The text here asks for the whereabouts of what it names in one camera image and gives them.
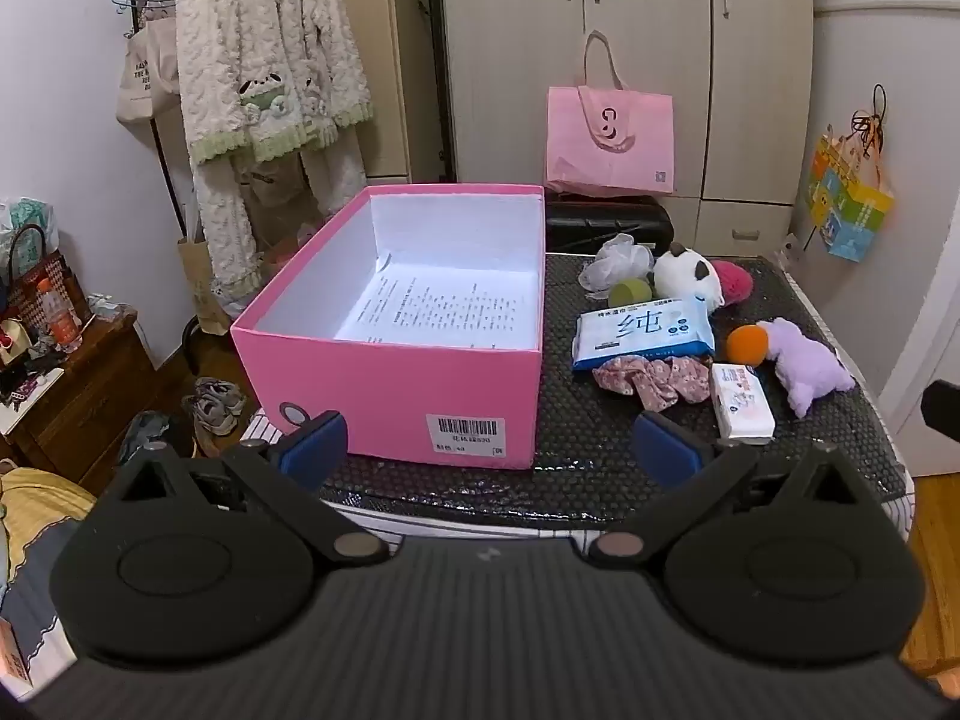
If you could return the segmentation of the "cream knitted cardigan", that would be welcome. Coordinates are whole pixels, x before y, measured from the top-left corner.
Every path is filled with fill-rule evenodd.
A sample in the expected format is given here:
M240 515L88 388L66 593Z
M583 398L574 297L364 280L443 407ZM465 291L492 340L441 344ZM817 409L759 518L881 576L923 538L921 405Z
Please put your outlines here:
M366 185L373 98L343 0L176 0L176 44L212 293L237 317L267 281L242 179L290 163L334 216Z

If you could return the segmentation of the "beige wardrobe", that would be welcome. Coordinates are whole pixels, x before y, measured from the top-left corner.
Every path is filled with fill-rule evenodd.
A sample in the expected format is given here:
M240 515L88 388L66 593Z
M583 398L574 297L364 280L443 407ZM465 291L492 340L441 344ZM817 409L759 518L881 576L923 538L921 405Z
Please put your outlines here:
M624 82L674 103L675 232L765 254L796 201L814 0L343 0L374 117L371 181L542 179L547 93Z

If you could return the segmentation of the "printed paper sheet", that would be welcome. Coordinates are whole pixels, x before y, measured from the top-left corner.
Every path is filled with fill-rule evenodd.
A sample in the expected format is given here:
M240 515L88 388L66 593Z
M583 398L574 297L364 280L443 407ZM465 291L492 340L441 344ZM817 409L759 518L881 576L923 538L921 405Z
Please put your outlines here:
M535 271L387 263L371 278L335 338L454 349L539 348Z

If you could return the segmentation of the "beige canvas tote bag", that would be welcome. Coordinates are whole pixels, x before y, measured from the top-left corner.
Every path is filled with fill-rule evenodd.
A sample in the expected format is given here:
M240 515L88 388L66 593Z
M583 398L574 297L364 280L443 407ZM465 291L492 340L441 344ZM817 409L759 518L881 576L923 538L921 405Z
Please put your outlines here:
M127 0L132 31L125 43L116 119L154 121L179 104L176 0Z

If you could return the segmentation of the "white mesh bath pouf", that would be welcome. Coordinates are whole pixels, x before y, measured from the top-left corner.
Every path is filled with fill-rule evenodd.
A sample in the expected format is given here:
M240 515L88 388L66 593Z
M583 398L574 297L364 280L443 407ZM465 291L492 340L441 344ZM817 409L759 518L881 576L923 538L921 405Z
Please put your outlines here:
M654 265L654 254L638 244L631 234L619 232L604 242L596 257L579 273L579 286L597 299L607 298L610 289L623 280L646 278Z

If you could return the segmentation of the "purple plush toy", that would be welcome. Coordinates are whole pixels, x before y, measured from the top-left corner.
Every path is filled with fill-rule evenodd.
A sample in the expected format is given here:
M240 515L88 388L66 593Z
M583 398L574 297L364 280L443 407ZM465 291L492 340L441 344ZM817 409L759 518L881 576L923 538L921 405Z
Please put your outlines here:
M775 363L776 377L798 418L807 416L815 400L856 387L835 351L804 335L794 322L776 317L758 322L758 327L768 338L766 359Z

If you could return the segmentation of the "pink paper shopping bag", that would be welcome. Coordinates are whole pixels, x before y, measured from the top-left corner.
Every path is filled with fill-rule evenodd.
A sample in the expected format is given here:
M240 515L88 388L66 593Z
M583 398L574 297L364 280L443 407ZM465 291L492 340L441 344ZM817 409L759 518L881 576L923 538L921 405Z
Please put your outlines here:
M594 41L607 54L612 88L587 84ZM607 199L670 195L674 179L674 99L626 86L608 37L593 29L576 83L548 88L545 187Z

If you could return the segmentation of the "pink cardboard storage box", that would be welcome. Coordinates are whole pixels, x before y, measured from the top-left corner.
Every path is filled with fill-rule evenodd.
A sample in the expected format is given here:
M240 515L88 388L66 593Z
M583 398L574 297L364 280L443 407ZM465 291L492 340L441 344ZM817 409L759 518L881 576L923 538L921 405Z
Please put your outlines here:
M337 340L387 263L535 271L539 348L454 349ZM289 433L338 411L355 455L478 468L534 460L544 359L545 193L538 185L366 187L231 327L268 419Z

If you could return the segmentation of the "white plush toy brown ears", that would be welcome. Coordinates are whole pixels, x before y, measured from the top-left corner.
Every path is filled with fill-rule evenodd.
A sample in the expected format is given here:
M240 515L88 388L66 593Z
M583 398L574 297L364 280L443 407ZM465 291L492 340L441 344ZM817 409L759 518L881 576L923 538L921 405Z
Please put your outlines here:
M697 299L713 314L726 301L715 266L696 250L674 241L652 268L654 293L661 299Z

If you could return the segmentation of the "wooden side cabinet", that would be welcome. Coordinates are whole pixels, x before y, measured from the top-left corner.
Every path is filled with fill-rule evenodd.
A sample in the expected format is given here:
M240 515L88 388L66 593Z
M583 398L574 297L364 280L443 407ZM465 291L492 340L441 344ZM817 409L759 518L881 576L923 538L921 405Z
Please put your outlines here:
M135 310L95 320L64 372L2 437L2 455L102 493L130 421L146 410L158 382Z

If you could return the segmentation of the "magenta fluffy pompom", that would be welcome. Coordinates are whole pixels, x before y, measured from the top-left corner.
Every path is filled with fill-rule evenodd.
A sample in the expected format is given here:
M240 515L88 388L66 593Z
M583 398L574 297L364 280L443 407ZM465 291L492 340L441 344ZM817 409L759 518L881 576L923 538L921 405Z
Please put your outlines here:
M713 260L722 299L726 305L742 304L754 291L754 277L743 266L727 260Z

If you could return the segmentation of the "small white tissue pack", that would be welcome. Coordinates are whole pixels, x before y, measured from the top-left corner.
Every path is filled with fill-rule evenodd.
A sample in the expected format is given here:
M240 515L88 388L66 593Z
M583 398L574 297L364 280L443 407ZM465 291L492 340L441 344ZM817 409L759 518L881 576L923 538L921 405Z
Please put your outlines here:
M711 401L724 440L763 445L775 435L773 411L750 367L715 362L711 366Z

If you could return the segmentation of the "pink floral scrunchie cloth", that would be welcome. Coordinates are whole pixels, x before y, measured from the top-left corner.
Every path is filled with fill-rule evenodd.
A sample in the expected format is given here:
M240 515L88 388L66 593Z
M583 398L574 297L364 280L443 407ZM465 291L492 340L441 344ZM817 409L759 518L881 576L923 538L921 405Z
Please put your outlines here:
M660 413L679 401L703 403L711 395L709 367L695 358L647 359L620 356L592 371L599 387L636 395L646 411Z

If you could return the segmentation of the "black suitcase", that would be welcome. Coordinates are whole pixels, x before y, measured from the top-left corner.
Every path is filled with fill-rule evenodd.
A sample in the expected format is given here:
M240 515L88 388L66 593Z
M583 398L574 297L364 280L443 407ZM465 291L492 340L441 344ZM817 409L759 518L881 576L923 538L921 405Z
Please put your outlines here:
M628 234L659 257L674 242L665 208L647 195L593 199L547 193L545 247L553 254L596 255L617 234Z

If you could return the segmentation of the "green egg-shaped sponge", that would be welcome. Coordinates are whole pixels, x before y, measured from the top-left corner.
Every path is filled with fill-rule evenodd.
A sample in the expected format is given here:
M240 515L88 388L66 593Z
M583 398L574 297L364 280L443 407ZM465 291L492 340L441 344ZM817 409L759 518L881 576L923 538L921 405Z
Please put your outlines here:
M608 291L608 307L625 307L625 305L643 304L654 298L651 284L644 278L626 278L615 283Z

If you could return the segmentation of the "orange foam ball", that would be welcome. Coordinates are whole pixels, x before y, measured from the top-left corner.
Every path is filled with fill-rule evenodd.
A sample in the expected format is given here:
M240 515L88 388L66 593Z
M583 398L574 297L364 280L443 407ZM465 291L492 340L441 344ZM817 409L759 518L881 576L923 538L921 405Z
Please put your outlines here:
M724 343L726 361L742 366L757 367L765 361L770 351L770 337L758 323L742 325L732 330Z

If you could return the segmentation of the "blue white wet wipes pack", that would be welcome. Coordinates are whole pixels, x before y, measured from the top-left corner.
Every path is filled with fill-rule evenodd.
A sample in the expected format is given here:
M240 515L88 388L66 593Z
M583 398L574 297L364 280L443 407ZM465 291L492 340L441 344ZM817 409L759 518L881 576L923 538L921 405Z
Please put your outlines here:
M661 299L581 314L571 348L574 371L622 356L712 358L715 335L699 299Z

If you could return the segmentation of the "grey sneakers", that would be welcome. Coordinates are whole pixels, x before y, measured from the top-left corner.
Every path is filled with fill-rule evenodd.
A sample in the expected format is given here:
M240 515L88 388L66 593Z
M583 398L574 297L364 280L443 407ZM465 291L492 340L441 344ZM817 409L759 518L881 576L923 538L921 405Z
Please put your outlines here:
M184 410L212 436L229 436L238 427L247 398L233 382L199 377L194 393L182 400Z

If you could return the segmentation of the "colourful gift bag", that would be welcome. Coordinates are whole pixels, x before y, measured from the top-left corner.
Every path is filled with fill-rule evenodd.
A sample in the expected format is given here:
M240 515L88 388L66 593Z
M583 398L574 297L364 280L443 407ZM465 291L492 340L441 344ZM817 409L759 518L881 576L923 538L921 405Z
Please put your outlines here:
M859 263L895 203L884 172L887 90L875 85L871 109L853 112L846 133L820 135L805 204L828 254Z

